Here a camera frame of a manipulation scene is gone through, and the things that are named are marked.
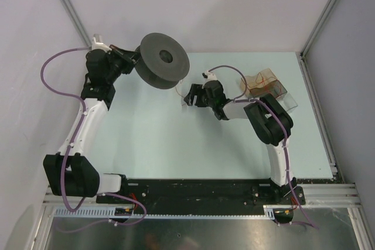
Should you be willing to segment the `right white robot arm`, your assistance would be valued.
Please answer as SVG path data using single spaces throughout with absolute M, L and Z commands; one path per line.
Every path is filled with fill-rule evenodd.
M 230 100 L 221 82 L 210 80 L 205 84 L 192 84 L 183 101 L 191 107 L 211 108 L 220 121 L 248 120 L 256 136 L 267 147 L 271 199 L 277 204 L 284 204 L 291 198 L 295 179 L 291 176 L 288 145 L 294 123 L 271 94 L 247 100 Z

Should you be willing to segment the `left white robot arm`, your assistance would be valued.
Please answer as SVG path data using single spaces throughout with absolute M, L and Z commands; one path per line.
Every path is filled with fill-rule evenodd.
M 114 83 L 134 69 L 137 52 L 95 43 L 86 54 L 87 73 L 80 95 L 76 120 L 57 153 L 46 155 L 43 167 L 52 193 L 56 196 L 94 197 L 109 193 L 117 203 L 129 198 L 129 188 L 120 174 L 100 173 L 88 155 L 101 121 L 108 113 L 115 95 Z

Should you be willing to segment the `black cable spool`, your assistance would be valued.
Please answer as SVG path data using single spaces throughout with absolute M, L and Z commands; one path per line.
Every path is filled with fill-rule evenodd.
M 137 48 L 140 58 L 135 70 L 150 86 L 167 90 L 175 87 L 190 70 L 190 62 L 184 48 L 163 33 L 146 35 Z

